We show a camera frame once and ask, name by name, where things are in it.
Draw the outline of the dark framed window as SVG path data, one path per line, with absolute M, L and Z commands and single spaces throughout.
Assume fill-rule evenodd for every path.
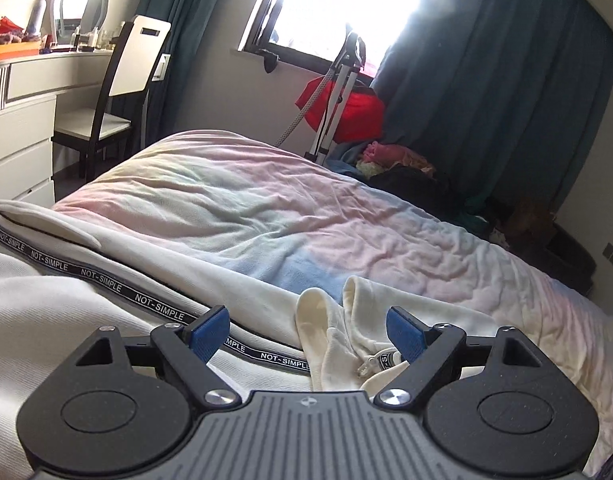
M 372 78 L 421 0 L 256 0 L 241 50 L 325 73 L 351 32 L 366 47 Z

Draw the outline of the teal curtain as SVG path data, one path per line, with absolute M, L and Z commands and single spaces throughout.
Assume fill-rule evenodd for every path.
M 164 81 L 148 92 L 147 117 L 139 118 L 144 129 L 128 142 L 128 151 L 138 151 L 140 141 L 153 144 L 173 132 L 182 107 L 182 98 L 190 78 L 204 33 L 218 0 L 140 0 L 137 13 L 171 24 L 163 51 L 171 55 Z
M 421 0 L 373 82 L 384 137 L 469 207 L 558 208 L 613 88 L 613 31 L 587 0 Z

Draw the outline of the red garment on stand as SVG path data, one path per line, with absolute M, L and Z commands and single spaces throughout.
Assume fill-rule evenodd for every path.
M 334 83 L 328 81 L 322 93 L 305 114 L 306 122 L 314 131 L 319 128 L 333 87 Z M 372 88 L 364 84 L 354 87 L 343 109 L 334 141 L 341 144 L 380 139 L 383 135 L 384 114 L 385 104 Z

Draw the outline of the white black chair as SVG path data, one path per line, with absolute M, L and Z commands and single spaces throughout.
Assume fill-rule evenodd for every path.
M 96 105 L 56 118 L 52 142 L 79 154 L 79 175 L 85 181 L 96 178 L 97 155 L 104 148 L 124 143 L 124 154 L 130 154 L 170 29 L 169 22 L 145 15 L 124 23 L 114 40 Z

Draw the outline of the black sofa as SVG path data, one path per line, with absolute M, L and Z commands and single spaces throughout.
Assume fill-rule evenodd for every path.
M 448 222 L 454 226 L 461 226 L 482 240 L 489 240 L 493 244 L 502 246 L 582 296 L 589 296 L 596 270 L 595 260 L 590 253 L 556 222 L 555 234 L 548 242 L 519 244 L 508 242 L 503 233 L 503 226 L 515 207 L 488 198 L 483 205 L 474 209 L 477 214 L 485 217 L 485 222 L 474 220 Z

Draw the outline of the orange box on desk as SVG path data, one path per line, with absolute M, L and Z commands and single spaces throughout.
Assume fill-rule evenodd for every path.
M 12 42 L 0 44 L 0 62 L 13 58 L 26 58 L 40 54 L 41 43 L 39 41 Z

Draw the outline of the cream white zip hoodie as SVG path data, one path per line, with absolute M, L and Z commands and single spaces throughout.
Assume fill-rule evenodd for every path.
M 16 418 L 32 391 L 94 330 L 144 336 L 223 304 L 233 344 L 210 366 L 240 394 L 253 389 L 376 393 L 405 368 L 371 359 L 392 350 L 389 308 L 428 324 L 492 336 L 483 313 L 348 278 L 335 298 L 258 281 L 134 235 L 41 206 L 0 200 L 0 479 L 30 466 Z

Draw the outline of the white drawer desk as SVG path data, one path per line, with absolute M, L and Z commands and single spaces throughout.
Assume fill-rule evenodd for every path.
M 58 96 L 99 86 L 110 56 L 70 52 L 0 62 L 0 200 L 55 203 L 50 138 Z

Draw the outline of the teal right curtain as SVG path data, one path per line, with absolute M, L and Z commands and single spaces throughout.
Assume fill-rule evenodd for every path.
M 469 207 L 558 208 L 613 88 L 613 31 L 587 0 L 421 0 L 373 82 L 384 137 Z

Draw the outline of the teal left curtain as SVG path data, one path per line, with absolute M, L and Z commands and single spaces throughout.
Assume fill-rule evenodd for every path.
M 171 24 L 163 51 L 171 55 L 164 81 L 148 92 L 147 117 L 139 118 L 144 129 L 128 142 L 128 151 L 138 151 L 140 141 L 153 144 L 173 132 L 182 107 L 182 98 L 190 78 L 204 33 L 218 0 L 140 0 L 137 13 Z

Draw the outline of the brown paper bag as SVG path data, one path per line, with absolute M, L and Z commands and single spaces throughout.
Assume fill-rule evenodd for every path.
M 534 200 L 520 200 L 503 226 L 512 244 L 548 242 L 555 234 L 554 214 L 548 206 Z

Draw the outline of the pastel tie-dye bed sheet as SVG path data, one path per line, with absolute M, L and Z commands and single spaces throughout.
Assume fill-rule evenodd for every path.
M 173 134 L 57 204 L 298 297 L 317 389 L 375 391 L 401 370 L 385 316 L 523 331 L 599 415 L 585 470 L 613 454 L 613 316 L 500 246 L 389 193 L 226 131 Z

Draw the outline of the pile of coloured clothes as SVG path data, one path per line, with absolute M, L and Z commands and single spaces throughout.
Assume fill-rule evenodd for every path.
M 326 167 L 424 209 L 440 220 L 485 222 L 482 214 L 467 206 L 448 176 L 405 146 L 369 142 L 360 145 L 358 152 L 329 157 Z

